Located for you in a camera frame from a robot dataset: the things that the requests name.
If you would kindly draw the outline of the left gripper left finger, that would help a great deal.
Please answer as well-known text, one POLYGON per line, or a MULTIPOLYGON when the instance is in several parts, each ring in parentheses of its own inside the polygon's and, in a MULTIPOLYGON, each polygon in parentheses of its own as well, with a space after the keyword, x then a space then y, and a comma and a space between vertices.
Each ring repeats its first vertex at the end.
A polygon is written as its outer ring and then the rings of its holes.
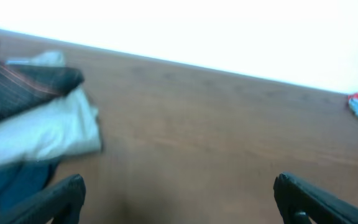
POLYGON ((78 224, 85 196, 82 176, 71 175, 0 213, 0 224, 78 224))

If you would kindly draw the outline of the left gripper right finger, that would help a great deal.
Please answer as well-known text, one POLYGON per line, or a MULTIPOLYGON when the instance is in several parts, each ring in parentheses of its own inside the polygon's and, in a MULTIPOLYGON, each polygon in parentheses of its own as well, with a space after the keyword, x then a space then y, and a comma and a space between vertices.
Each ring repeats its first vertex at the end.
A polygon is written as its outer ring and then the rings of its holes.
POLYGON ((278 175, 273 190, 284 224, 358 224, 358 208, 291 173, 278 175))

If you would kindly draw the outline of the black printed cycling jersey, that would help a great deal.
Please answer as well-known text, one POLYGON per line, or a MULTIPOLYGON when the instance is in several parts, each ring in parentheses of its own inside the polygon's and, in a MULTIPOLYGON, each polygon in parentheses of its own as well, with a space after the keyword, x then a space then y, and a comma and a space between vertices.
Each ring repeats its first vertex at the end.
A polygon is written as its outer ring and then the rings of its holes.
POLYGON ((76 68, 6 65, 0 61, 0 121, 66 96, 84 80, 76 68))

